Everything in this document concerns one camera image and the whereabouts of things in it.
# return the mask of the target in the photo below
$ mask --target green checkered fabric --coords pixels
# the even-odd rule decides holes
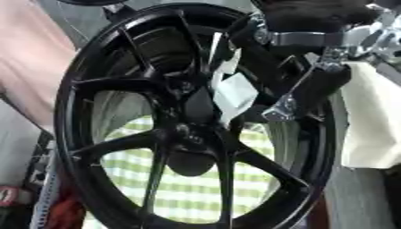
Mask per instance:
[[[134,133],[151,130],[150,116],[129,122],[113,131],[106,140],[121,138]],[[274,149],[262,124],[247,123],[241,134],[241,142],[274,160]],[[115,152],[102,159],[107,174],[115,186],[137,205],[141,205],[152,165],[149,149]],[[235,165],[234,217],[241,216],[269,196],[271,175],[250,165]],[[185,177],[168,166],[158,187],[155,214],[179,222],[191,224],[214,223],[221,214],[221,194],[218,169],[214,165],[198,177]],[[85,219],[85,229],[105,228],[91,214]]]

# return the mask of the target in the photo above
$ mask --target rim lip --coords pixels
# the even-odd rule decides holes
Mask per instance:
[[[90,56],[90,54],[93,52],[93,50],[97,50],[98,48],[101,48],[105,45],[104,41],[107,40],[110,37],[115,36],[115,29],[119,26],[125,25],[125,24],[130,24],[131,27],[135,26],[138,24],[138,21],[145,21],[143,19],[143,14],[146,14],[146,17],[150,17],[149,15],[152,12],[155,12],[157,10],[169,10],[171,7],[178,7],[180,9],[184,9],[185,7],[204,7],[203,10],[205,9],[210,9],[212,11],[218,12],[220,10],[220,13],[223,13],[226,15],[226,17],[231,17],[233,19],[238,18],[243,16],[243,13],[237,12],[235,10],[227,9],[225,7],[221,6],[215,6],[211,4],[162,4],[162,5],[157,5],[148,9],[141,10],[137,12],[137,14],[133,15],[132,18],[120,21],[118,23],[112,24],[109,27],[105,28],[102,30],[95,38],[93,38],[87,46],[85,46],[80,53],[77,55],[77,57],[74,59],[73,63],[71,64],[69,70],[67,71],[67,74],[64,76],[62,80],[61,87],[59,89],[58,95],[57,95],[57,100],[56,100],[56,105],[55,105],[55,136],[56,136],[56,143],[58,146],[58,151],[57,155],[61,159],[61,162],[63,163],[64,169],[69,175],[69,177],[73,180],[75,185],[77,186],[76,188],[78,189],[78,192],[82,196],[81,199],[83,199],[84,204],[92,211],[94,212],[95,216],[104,224],[107,225],[112,225],[112,226],[117,226],[117,225],[122,225],[121,222],[117,222],[121,219],[111,219],[110,214],[107,213],[106,210],[104,209],[97,209],[96,202],[95,200],[88,201],[88,196],[89,194],[86,193],[81,186],[81,182],[83,182],[82,177],[80,177],[78,174],[76,174],[74,171],[72,171],[72,168],[75,167],[74,162],[71,160],[70,157],[68,157],[69,150],[67,147],[67,141],[66,141],[66,136],[65,132],[68,127],[65,126],[65,117],[66,117],[66,107],[67,103],[70,100],[70,80],[73,79],[73,77],[76,77],[77,73],[79,73],[79,70],[81,68],[82,62]],[[331,166],[333,165],[334,162],[334,156],[335,156],[335,123],[334,123],[334,117],[333,113],[331,111],[331,106],[329,104],[325,105],[325,112],[327,113],[327,118],[325,121],[325,127],[320,130],[320,145],[319,145],[319,153],[318,155],[323,156],[321,166],[320,166],[320,172],[317,175],[318,179],[315,181],[311,182],[311,186],[314,188],[311,191],[311,194],[308,196],[308,198],[305,199],[303,203],[300,204],[300,207],[293,212],[291,216],[288,216],[288,218],[284,221],[280,221],[277,224],[274,224],[273,227],[269,228],[288,228],[296,224],[299,220],[302,219],[302,216],[304,216],[314,205],[315,201],[317,198],[321,195],[323,188],[328,180],[328,177],[331,173]],[[240,216],[236,218],[235,220],[243,219],[243,216]],[[266,225],[255,225],[256,228],[266,228]],[[243,225],[240,225],[238,227],[233,227],[233,228],[244,228]]]
[[[87,6],[102,6],[102,5],[109,5],[109,4],[120,4],[126,2],[128,0],[95,0],[92,2],[83,3],[77,0],[56,0],[66,4],[77,4],[77,5],[87,5]]]

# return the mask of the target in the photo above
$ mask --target center bore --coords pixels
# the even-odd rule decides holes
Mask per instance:
[[[205,174],[214,164],[208,156],[211,149],[198,133],[194,125],[179,124],[176,127],[178,139],[168,159],[169,167],[183,176],[200,176]]]
[[[209,157],[180,150],[174,151],[168,159],[168,166],[174,172],[189,177],[205,174],[214,164]]]

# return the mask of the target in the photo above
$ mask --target white cloth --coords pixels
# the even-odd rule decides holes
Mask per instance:
[[[30,0],[0,0],[0,93],[52,131],[55,95],[75,56],[72,42]]]
[[[401,87],[370,64],[349,64],[353,78],[342,88],[350,124],[342,165],[381,169],[401,163]]]

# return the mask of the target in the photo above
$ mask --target wire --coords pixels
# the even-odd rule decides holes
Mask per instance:
[[[59,10],[60,10],[60,14],[61,14],[63,20],[64,20],[74,31],[76,31],[82,38],[84,38],[85,41],[89,41],[90,39],[89,39],[87,36],[85,36],[85,34],[83,34],[83,32],[81,32],[81,31],[78,30],[75,26],[73,26],[73,24],[67,19],[67,17],[65,16],[65,13],[64,13],[64,8],[61,6],[61,4],[60,4],[59,1],[57,1],[57,5],[58,5],[58,8],[59,8]]]

